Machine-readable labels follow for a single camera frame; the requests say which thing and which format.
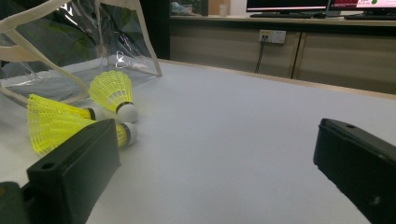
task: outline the transparent plastic bag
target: transparent plastic bag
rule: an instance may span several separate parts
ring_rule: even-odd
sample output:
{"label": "transparent plastic bag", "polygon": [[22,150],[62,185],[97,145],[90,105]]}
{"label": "transparent plastic bag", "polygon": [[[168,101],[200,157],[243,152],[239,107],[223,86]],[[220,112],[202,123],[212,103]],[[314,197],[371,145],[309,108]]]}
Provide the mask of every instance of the transparent plastic bag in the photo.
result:
{"label": "transparent plastic bag", "polygon": [[102,72],[121,70],[133,85],[161,76],[138,0],[2,0],[0,92],[64,103],[88,97]]}

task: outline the power outlet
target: power outlet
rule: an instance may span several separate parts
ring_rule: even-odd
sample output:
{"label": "power outlet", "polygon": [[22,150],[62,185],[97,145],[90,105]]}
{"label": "power outlet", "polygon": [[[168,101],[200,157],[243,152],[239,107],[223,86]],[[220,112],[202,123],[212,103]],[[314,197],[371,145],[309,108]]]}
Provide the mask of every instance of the power outlet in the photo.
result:
{"label": "power outlet", "polygon": [[286,39],[286,31],[260,30],[259,41],[262,42],[262,39],[265,36],[267,36],[265,42],[284,44]]}

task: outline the table surface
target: table surface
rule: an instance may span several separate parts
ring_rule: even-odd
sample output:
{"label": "table surface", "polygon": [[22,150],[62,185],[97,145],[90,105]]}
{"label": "table surface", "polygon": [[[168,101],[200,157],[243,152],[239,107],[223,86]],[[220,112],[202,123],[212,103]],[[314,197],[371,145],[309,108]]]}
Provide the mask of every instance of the table surface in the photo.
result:
{"label": "table surface", "polygon": [[[134,87],[138,141],[88,223],[369,223],[312,162],[318,125],[338,119],[396,145],[393,96],[161,67]],[[25,109],[2,95],[0,127],[0,181],[22,186],[39,158]]]}

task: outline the shuttlecock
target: shuttlecock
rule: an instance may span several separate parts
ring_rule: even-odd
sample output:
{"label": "shuttlecock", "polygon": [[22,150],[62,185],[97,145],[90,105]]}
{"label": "shuttlecock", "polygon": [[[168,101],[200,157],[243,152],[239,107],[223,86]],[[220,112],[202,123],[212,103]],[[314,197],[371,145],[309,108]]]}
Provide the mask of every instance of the shuttlecock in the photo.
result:
{"label": "shuttlecock", "polygon": [[61,114],[71,114],[84,119],[105,119],[103,112],[97,108],[78,108],[53,101],[35,94],[30,94],[27,101],[27,117],[34,116],[54,116]]}
{"label": "shuttlecock", "polygon": [[90,86],[94,102],[115,112],[124,122],[135,122],[137,110],[132,103],[132,82],[120,71],[104,72]]}
{"label": "shuttlecock", "polygon": [[[30,140],[34,151],[45,156],[84,127],[95,123],[91,119],[63,114],[35,116],[28,119]],[[129,122],[116,124],[118,146],[128,146],[136,141],[137,129]]]}

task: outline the cable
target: cable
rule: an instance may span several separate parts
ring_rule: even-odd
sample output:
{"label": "cable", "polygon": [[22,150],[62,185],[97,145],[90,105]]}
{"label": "cable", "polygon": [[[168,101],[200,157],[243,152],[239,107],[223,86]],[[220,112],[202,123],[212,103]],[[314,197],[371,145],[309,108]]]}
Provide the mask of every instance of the cable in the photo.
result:
{"label": "cable", "polygon": [[257,60],[256,71],[255,71],[256,74],[259,74],[260,64],[262,63],[262,52],[264,50],[264,43],[267,37],[268,35],[262,37],[262,42],[260,45],[260,55],[259,55],[259,59]]}

